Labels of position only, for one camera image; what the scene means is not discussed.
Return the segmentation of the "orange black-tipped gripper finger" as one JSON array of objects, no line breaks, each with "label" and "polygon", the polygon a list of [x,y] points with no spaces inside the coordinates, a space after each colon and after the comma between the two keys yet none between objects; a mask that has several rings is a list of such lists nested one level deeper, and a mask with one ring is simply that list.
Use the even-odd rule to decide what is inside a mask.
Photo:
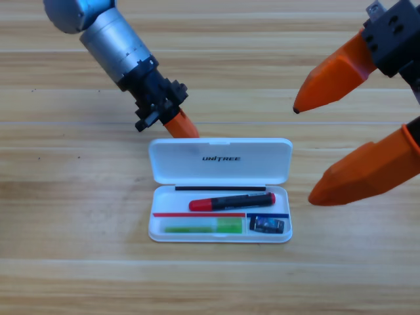
[{"label": "orange black-tipped gripper finger", "polygon": [[371,51],[359,31],[308,74],[296,96],[293,111],[299,114],[342,99],[376,69]]}]

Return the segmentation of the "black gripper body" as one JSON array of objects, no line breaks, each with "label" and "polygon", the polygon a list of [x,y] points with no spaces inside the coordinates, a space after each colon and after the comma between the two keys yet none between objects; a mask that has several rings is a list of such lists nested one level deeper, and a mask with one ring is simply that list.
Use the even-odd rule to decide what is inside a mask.
[{"label": "black gripper body", "polygon": [[145,60],[123,75],[117,82],[122,91],[129,91],[135,99],[139,117],[135,127],[141,132],[160,121],[169,122],[180,111],[188,97],[187,87],[178,81],[171,82],[158,70],[158,62]]},{"label": "black gripper body", "polygon": [[380,1],[366,8],[362,38],[382,74],[399,74],[419,99],[419,6],[397,1],[386,9]]}]

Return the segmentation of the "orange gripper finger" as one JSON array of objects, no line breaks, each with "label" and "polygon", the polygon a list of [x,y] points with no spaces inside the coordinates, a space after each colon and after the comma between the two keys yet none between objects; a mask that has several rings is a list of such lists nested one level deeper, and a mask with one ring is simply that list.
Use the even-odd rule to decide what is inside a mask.
[{"label": "orange gripper finger", "polygon": [[419,174],[419,145],[407,127],[368,142],[327,169],[311,191],[313,205],[345,205],[384,194]]},{"label": "orange gripper finger", "polygon": [[200,134],[189,117],[180,109],[179,113],[163,125],[173,138],[199,138]]}]

